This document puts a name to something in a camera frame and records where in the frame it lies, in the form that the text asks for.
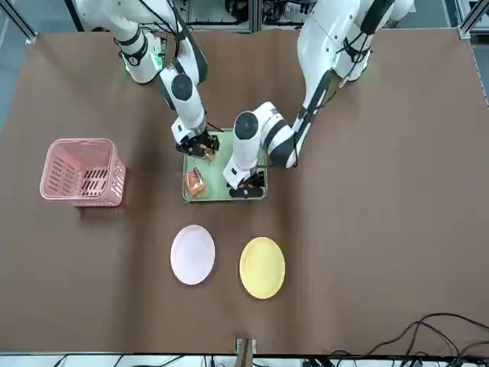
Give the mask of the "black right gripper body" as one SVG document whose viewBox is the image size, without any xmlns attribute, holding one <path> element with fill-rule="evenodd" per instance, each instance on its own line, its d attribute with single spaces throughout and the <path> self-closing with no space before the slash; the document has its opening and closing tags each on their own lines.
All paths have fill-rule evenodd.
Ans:
<svg viewBox="0 0 489 367">
<path fill-rule="evenodd" d="M 186 139 L 182 144 L 176 144 L 176 150 L 180 153 L 197 158 L 212 158 L 219 150 L 220 142 L 217 135 L 203 132 L 191 139 Z"/>
</svg>

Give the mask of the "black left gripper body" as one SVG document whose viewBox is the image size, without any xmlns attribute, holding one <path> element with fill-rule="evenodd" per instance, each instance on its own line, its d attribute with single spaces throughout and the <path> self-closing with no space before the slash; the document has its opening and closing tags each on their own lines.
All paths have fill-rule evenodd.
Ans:
<svg viewBox="0 0 489 367">
<path fill-rule="evenodd" d="M 265 172 L 259 171 L 247 180 L 243 180 L 240 182 L 237 189 L 233 189 L 229 184 L 227 184 L 227 188 L 232 199 L 262 199 L 265 196 L 267 189 Z"/>
</svg>

